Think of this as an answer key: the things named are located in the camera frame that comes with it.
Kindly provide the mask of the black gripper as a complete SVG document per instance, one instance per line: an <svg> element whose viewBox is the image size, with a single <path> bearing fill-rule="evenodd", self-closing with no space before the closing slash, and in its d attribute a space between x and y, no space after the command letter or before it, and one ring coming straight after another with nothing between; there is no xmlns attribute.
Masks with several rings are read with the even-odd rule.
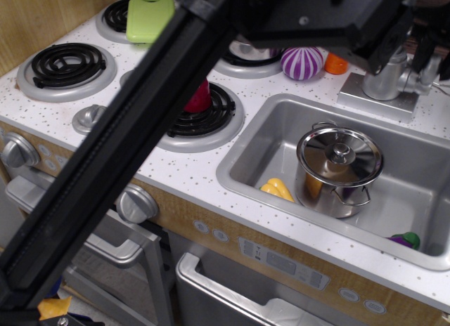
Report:
<svg viewBox="0 0 450 326"><path fill-rule="evenodd" d="M412 68L419 73L435 52L437 41L449 41L449 0L416 0L410 37L418 42ZM439 71L439 80L449 80L449 42Z"/></svg>

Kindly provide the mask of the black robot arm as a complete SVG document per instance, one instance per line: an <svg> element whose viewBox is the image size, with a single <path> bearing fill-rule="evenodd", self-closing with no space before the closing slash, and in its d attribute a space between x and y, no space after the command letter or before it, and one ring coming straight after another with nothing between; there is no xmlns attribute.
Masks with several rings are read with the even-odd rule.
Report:
<svg viewBox="0 0 450 326"><path fill-rule="evenodd" d="M1 314L6 324L33 324L38 303L136 174L188 99L237 34L256 46L320 46L377 73L390 41L403 41L414 0L179 0L162 36L105 115L70 158L1 257ZM387 313L324 294L324 304L367 325L445 325L449 271L413 265L413 250L382 239L351 240L308 219L276 219L266 227L255 213L209 210L233 231L280 253L319 266L334 288L348 286L382 303Z"/></svg>

